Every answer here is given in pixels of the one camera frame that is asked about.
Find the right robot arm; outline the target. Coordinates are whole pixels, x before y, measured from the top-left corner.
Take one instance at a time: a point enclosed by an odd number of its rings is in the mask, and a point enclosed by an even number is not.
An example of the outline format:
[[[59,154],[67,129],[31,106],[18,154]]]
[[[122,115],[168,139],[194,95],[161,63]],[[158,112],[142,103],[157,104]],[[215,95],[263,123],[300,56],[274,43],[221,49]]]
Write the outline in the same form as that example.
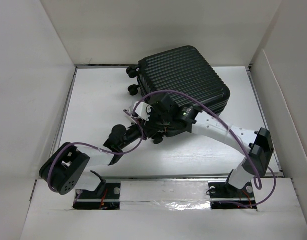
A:
[[[196,101],[199,107],[186,104],[175,113],[168,113],[166,134],[188,132],[211,138],[223,143],[244,155],[243,161],[231,171],[224,190],[231,197],[237,196],[245,186],[254,180],[255,186],[262,188],[261,178],[266,175],[274,153],[274,145],[269,130],[246,130],[228,125],[209,108]]]

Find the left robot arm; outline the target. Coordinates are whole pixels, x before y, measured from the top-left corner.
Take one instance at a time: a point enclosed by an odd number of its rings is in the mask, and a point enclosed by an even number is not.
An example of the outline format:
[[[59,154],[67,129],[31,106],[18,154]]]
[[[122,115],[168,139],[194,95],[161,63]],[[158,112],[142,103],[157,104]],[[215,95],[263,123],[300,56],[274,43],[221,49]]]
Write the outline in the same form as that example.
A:
[[[64,143],[40,168],[39,176],[45,180],[49,189],[60,195],[72,190],[89,193],[93,198],[100,198],[105,193],[106,180],[99,173],[87,168],[104,165],[113,166],[126,154],[123,149],[144,138],[144,131],[138,125],[125,128],[116,125],[104,143],[107,149],[82,143]]]

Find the black hard-shell suitcase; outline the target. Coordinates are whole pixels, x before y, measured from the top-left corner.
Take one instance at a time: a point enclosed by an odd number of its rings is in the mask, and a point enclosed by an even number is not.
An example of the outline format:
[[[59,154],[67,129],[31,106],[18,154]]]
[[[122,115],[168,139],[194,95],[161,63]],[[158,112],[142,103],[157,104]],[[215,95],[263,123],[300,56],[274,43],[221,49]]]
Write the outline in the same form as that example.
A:
[[[206,59],[193,46],[187,45],[157,53],[140,60],[126,69],[129,78],[135,78],[137,84],[128,87],[130,95],[170,96],[182,108],[192,105],[196,99],[219,116],[227,106],[231,92]],[[147,138],[154,144],[160,144],[165,135],[142,125]]]

